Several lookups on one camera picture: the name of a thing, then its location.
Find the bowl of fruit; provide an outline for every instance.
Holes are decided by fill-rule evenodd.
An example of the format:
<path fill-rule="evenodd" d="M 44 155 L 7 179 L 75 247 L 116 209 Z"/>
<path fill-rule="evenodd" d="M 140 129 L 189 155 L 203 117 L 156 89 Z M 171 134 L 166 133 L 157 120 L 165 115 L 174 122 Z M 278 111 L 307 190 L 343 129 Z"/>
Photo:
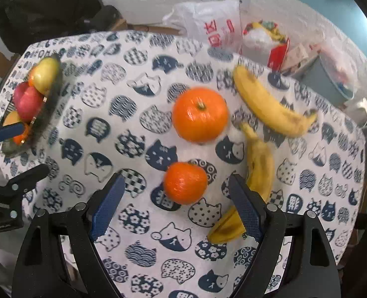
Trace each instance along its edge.
<path fill-rule="evenodd" d="M 57 55 L 43 58 L 28 75 L 28 80 L 16 86 L 2 125 L 23 122 L 21 135 L 3 141 L 1 150 L 15 156 L 29 149 L 49 124 L 62 88 L 61 62 Z"/>

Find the cat print tablecloth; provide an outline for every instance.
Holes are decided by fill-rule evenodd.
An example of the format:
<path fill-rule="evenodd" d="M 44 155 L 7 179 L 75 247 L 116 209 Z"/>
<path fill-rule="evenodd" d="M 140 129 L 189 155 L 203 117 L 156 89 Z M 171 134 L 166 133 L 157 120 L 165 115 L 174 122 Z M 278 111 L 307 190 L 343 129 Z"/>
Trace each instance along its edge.
<path fill-rule="evenodd" d="M 25 214 L 39 208 L 60 212 L 87 201 L 113 172 L 126 192 L 96 248 L 125 297 L 226 298 L 251 264 L 257 243 L 249 236 L 220 245 L 207 241 L 210 228 L 232 205 L 227 180 L 245 177 L 242 120 L 267 142 L 276 178 L 270 202 L 282 210 L 320 218 L 338 262 L 356 219 L 364 178 L 364 136 L 355 123 L 323 97 L 237 54 L 191 39 L 136 31 L 94 33 L 29 46 L 0 94 L 0 120 L 13 89 L 42 57 L 59 54 L 64 85 L 49 127 L 28 152 L 0 152 L 6 178 L 45 162 L 48 178 L 23 200 Z M 307 134 L 290 139 L 264 125 L 238 95 L 232 70 L 243 64 L 282 104 L 301 114 L 318 111 Z M 171 122 L 176 98 L 189 88 L 218 91 L 231 114 L 212 143 L 178 137 Z M 192 162 L 208 176 L 204 197 L 193 205 L 169 200 L 163 176 L 176 161 Z M 65 257 L 73 265 L 69 239 Z M 279 286 L 290 239 L 270 280 Z"/>

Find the silver bolt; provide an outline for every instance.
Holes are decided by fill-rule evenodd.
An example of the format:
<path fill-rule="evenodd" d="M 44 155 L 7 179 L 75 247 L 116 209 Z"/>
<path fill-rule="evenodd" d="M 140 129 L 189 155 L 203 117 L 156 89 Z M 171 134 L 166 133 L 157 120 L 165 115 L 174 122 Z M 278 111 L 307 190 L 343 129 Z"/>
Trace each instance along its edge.
<path fill-rule="evenodd" d="M 268 205 L 266 205 L 266 208 L 268 210 L 270 210 L 271 212 L 276 212 L 277 211 L 277 206 L 274 205 L 274 204 L 268 204 Z"/>
<path fill-rule="evenodd" d="M 41 208 L 37 211 L 36 215 L 40 217 L 40 216 L 43 216 L 45 214 L 45 212 L 46 212 L 46 210 L 44 208 Z"/>
<path fill-rule="evenodd" d="M 75 209 L 77 211 L 82 211 L 86 207 L 87 207 L 87 205 L 85 203 L 77 203 L 76 206 L 75 206 Z"/>
<path fill-rule="evenodd" d="M 306 215 L 309 216 L 310 218 L 314 219 L 316 217 L 316 213 L 313 211 L 307 211 Z"/>
<path fill-rule="evenodd" d="M 17 218 L 17 217 L 18 217 L 18 213 L 17 213 L 16 211 L 11 211 L 11 212 L 10 212 L 10 217 L 11 217 L 12 219 L 15 219 L 15 218 Z"/>

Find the banana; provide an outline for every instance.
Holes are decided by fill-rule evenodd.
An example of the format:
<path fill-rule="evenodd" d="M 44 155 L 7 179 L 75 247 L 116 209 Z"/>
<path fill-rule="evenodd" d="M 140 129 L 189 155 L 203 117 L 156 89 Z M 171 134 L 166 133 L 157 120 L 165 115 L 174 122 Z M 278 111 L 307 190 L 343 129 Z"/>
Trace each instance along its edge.
<path fill-rule="evenodd" d="M 317 119 L 316 112 L 302 116 L 281 105 L 244 66 L 236 66 L 233 79 L 247 106 L 263 123 L 278 133 L 291 138 L 300 137 Z"/>
<path fill-rule="evenodd" d="M 266 202 L 272 189 L 274 161 L 268 145 L 260 140 L 248 123 L 240 124 L 241 130 L 248 140 L 247 164 L 251 175 L 247 179 L 249 189 L 260 194 Z M 207 238 L 211 243 L 225 243 L 239 237 L 245 232 L 244 225 L 235 206 L 222 216 L 210 230 Z"/>

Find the fruit basket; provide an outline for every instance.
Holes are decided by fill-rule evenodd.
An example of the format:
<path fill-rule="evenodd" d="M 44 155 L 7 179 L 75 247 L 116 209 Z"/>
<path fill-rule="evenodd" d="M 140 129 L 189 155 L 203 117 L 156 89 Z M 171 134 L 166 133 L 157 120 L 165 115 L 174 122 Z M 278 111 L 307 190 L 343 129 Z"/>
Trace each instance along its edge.
<path fill-rule="evenodd" d="M 29 88 L 34 87 L 38 90 L 41 90 L 46 95 L 43 95 L 38 92 L 39 95 L 42 95 L 42 100 L 40 100 L 40 104 L 39 104 L 40 110 L 36 111 L 37 113 L 33 115 L 30 121 L 26 121 L 25 132 L 20 136 L 3 141 L 1 145 L 1 151 L 7 157 L 14 157 L 17 154 L 28 150 L 33 144 L 35 144 L 38 141 L 38 138 L 41 136 L 44 129 L 49 124 L 49 120 L 51 119 L 52 113 L 55 110 L 59 95 L 61 93 L 62 85 L 63 85 L 61 62 L 59 60 L 59 57 L 56 54 L 54 54 L 51 57 L 47 57 L 47 58 L 52 58 L 56 60 L 55 64 L 57 64 L 57 65 L 54 65 L 54 68 L 53 68 L 55 72 L 51 75 L 51 77 L 53 78 L 51 78 L 51 83 L 49 84 L 50 87 L 47 90 L 47 92 L 44 92 L 43 90 L 41 90 L 40 87 L 36 86 L 36 83 L 32 83 L 32 84 L 28 83 L 30 85 Z M 43 60 L 41 60 L 40 63 L 36 66 L 36 70 L 38 70 L 39 65 L 41 64 Z M 23 82 L 21 82 L 20 84 L 27 84 L 26 79 Z M 14 103 L 14 100 L 17 101 L 16 90 L 14 93 L 14 97 L 11 98 L 11 101 L 8 104 L 5 110 L 5 113 L 3 115 L 3 118 L 0 121 L 1 125 L 8 125 L 8 124 L 15 123 L 16 121 L 21 120 L 18 116 L 19 109 L 17 108 L 16 104 Z M 8 119 L 7 118 L 8 116 L 10 117 L 16 116 L 16 118 Z"/>

